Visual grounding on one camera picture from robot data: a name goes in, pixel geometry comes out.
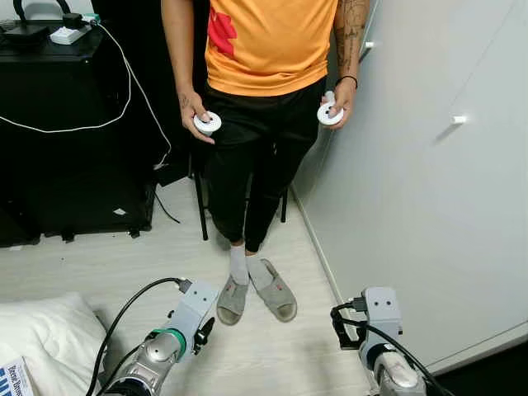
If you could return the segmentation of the person in orange shirt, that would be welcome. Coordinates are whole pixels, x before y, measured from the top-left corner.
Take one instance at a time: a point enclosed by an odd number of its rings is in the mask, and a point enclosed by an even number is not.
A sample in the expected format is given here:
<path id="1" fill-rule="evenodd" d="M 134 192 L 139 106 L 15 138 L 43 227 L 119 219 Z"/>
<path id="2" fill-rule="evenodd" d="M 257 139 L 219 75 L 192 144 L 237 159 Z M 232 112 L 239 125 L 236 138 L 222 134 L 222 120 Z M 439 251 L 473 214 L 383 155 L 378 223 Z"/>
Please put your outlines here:
<path id="1" fill-rule="evenodd" d="M 209 0 L 206 83 L 193 87 L 222 120 L 209 136 L 209 207 L 231 245 L 230 275 L 247 287 L 280 194 L 318 137 L 337 7 L 338 0 Z"/>

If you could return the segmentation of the white round controller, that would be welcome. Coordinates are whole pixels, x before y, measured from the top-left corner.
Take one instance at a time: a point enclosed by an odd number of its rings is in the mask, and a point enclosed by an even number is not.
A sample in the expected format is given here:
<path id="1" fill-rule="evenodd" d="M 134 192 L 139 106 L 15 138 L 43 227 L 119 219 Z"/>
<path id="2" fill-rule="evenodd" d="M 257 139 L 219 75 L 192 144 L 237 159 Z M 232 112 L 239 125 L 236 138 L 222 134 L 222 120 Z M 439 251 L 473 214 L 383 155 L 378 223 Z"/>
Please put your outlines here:
<path id="1" fill-rule="evenodd" d="M 222 127 L 222 120 L 219 118 L 218 114 L 214 112 L 206 112 L 207 120 L 202 120 L 199 116 L 192 116 L 193 125 L 200 134 L 204 136 L 211 136 L 214 132 L 219 131 Z"/>
<path id="2" fill-rule="evenodd" d="M 336 95 L 333 91 L 326 91 L 323 94 L 324 102 L 317 109 L 316 116 L 321 125 L 332 127 L 338 125 L 346 117 L 346 110 L 336 106 Z"/>

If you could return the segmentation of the black cabinet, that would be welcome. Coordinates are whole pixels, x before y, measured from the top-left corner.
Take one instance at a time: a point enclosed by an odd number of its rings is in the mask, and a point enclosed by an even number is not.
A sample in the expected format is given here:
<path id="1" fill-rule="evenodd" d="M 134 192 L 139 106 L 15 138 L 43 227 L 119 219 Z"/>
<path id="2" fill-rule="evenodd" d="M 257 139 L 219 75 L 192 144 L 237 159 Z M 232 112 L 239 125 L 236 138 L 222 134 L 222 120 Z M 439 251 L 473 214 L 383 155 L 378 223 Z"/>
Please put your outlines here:
<path id="1" fill-rule="evenodd" d="M 116 43 L 0 43 L 0 248 L 152 227 L 165 151 Z"/>

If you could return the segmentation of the grey slipper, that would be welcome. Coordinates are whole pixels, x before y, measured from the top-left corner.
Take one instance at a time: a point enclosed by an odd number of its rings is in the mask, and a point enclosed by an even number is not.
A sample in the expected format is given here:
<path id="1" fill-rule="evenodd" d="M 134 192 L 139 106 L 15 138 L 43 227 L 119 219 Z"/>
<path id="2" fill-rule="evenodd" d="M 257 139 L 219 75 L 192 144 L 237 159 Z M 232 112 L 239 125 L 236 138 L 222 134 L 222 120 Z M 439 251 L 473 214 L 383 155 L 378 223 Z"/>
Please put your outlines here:
<path id="1" fill-rule="evenodd" d="M 216 318 L 226 325 L 237 324 L 243 316 L 248 286 L 238 283 L 228 276 L 226 283 L 216 299 Z"/>
<path id="2" fill-rule="evenodd" d="M 297 316 L 298 305 L 295 296 L 285 280 L 267 259 L 257 261 L 256 272 L 250 272 L 250 279 L 257 294 L 272 312 L 276 320 L 290 322 Z"/>

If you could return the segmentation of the white power strip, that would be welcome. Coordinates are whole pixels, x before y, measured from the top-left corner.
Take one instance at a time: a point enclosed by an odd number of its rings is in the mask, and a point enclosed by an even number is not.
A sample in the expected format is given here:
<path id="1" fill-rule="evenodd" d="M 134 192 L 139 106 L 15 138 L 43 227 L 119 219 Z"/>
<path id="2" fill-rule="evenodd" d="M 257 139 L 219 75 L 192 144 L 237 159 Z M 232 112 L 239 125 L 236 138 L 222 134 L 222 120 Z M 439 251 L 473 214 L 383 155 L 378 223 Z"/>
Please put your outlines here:
<path id="1" fill-rule="evenodd" d="M 49 35 L 49 40 L 57 45 L 74 45 L 80 38 L 86 36 L 91 29 L 91 26 L 82 26 L 79 29 L 69 29 L 61 26 Z"/>

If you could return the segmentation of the blue printed white pack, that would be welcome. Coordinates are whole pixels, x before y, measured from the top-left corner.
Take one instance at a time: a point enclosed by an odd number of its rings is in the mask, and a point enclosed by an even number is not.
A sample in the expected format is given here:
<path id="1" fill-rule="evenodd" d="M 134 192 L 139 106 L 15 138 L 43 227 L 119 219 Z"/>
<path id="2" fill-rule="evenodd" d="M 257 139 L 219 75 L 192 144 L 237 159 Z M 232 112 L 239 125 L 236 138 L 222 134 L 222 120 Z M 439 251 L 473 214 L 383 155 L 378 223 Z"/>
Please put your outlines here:
<path id="1" fill-rule="evenodd" d="M 22 357 L 0 365 L 0 396 L 36 396 Z"/>

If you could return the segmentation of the person's left hand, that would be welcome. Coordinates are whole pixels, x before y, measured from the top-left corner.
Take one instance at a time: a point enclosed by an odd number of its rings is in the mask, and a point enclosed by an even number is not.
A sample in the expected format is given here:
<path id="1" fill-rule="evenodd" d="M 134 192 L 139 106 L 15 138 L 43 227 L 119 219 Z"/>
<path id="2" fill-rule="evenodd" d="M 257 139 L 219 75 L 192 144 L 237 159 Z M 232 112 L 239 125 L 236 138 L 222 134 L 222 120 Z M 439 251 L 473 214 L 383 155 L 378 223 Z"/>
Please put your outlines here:
<path id="1" fill-rule="evenodd" d="M 354 76 L 344 76 L 338 79 L 338 83 L 333 88 L 333 93 L 336 95 L 336 106 L 346 110 L 346 117 L 338 125 L 327 127 L 332 130 L 341 129 L 353 116 L 355 105 L 355 95 L 358 90 L 358 79 Z"/>

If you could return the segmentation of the person's right hand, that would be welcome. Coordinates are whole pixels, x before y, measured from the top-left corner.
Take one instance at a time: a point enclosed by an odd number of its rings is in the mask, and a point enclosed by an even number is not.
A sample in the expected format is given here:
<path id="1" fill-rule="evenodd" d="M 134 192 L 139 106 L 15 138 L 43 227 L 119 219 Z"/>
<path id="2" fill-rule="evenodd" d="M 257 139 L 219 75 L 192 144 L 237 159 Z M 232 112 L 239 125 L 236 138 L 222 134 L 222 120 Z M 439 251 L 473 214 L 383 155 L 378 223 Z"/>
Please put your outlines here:
<path id="1" fill-rule="evenodd" d="M 199 118 L 199 120 L 209 119 L 207 110 L 204 108 L 203 102 L 201 102 L 200 95 L 193 89 L 180 87 L 180 89 L 177 89 L 177 101 L 180 106 L 182 125 L 200 142 L 214 144 L 215 141 L 211 137 L 204 135 L 203 132 L 200 132 L 196 128 L 195 121 L 193 121 L 195 118 Z"/>

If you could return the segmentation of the white wardrobe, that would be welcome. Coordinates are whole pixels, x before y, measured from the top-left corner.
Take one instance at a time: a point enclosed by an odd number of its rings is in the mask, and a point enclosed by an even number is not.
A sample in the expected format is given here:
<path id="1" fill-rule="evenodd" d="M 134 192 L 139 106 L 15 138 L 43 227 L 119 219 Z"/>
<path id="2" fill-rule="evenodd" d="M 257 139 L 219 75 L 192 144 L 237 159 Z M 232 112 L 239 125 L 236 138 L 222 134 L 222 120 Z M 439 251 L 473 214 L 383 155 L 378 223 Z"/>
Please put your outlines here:
<path id="1" fill-rule="evenodd" d="M 295 178 L 335 293 L 392 287 L 435 373 L 526 335 L 527 3 L 372 0 L 353 116 Z"/>

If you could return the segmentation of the black metal chair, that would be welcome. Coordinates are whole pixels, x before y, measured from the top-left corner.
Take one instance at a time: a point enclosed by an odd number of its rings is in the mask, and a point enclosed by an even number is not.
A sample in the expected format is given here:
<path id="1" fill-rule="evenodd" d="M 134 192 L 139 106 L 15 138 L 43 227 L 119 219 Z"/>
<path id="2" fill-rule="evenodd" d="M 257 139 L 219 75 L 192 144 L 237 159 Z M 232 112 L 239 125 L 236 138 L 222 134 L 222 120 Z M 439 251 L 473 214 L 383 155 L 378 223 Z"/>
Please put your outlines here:
<path id="1" fill-rule="evenodd" d="M 199 151 L 191 150 L 187 154 L 188 174 L 187 177 L 192 180 L 193 188 L 195 188 L 196 199 L 196 213 L 199 219 L 201 240 L 209 241 L 209 193 L 207 191 L 206 181 L 206 158 L 204 154 Z M 281 194 L 279 199 L 278 209 L 276 214 L 281 223 L 287 221 L 288 216 L 288 201 L 290 201 L 293 192 L 290 187 L 287 187 Z"/>

